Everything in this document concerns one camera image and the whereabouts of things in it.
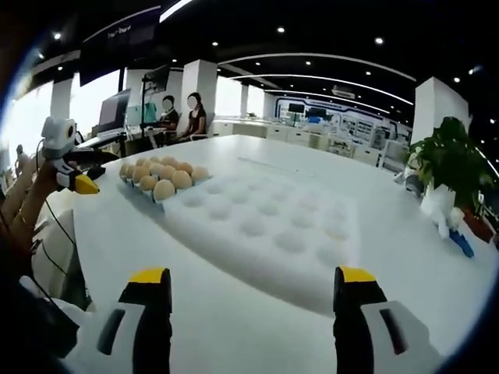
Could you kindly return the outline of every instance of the ceiling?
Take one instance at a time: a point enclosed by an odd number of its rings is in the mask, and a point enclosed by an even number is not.
[[[167,9],[176,2],[126,0],[120,2],[119,12],[112,5],[103,5],[98,12],[82,9],[53,26],[62,32],[62,38],[45,39],[41,45],[44,58],[79,49],[83,39],[123,16],[154,5]],[[295,75],[241,81],[256,86],[265,82],[264,89],[305,92],[316,100],[333,102],[338,101],[312,94],[333,96],[331,89],[338,84],[351,90],[355,101],[389,111],[389,118],[408,125],[414,118],[413,105],[362,86],[413,103],[415,87],[436,76],[469,102],[474,115],[472,137],[484,139],[485,151],[499,158],[499,143],[493,140],[499,137],[499,122],[490,123],[491,118],[499,119],[499,58],[494,50],[499,33],[494,29],[494,15],[491,9],[469,3],[446,6],[423,0],[193,0],[160,24],[157,44],[161,53],[148,62],[159,65],[175,59],[173,65],[184,66],[198,58],[219,64],[248,58],[221,64],[220,74],[240,76],[233,71],[237,68],[251,75]],[[279,27],[285,32],[279,33]],[[375,43],[377,37],[383,38],[382,45]]]

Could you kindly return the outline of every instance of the table surface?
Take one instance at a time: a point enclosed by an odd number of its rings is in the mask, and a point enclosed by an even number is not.
[[[462,228],[475,250],[468,259],[419,211],[419,201],[385,171],[303,146],[224,136],[152,150],[107,164],[96,196],[74,203],[76,243],[97,308],[120,296],[130,275],[147,267],[172,272],[175,373],[330,373],[336,354],[332,319],[273,298],[220,271],[141,215],[121,193],[118,173],[139,157],[173,156],[211,174],[268,168],[315,178],[356,199],[360,266],[388,299],[398,300],[430,330],[443,355],[458,348],[490,293],[499,257]]]

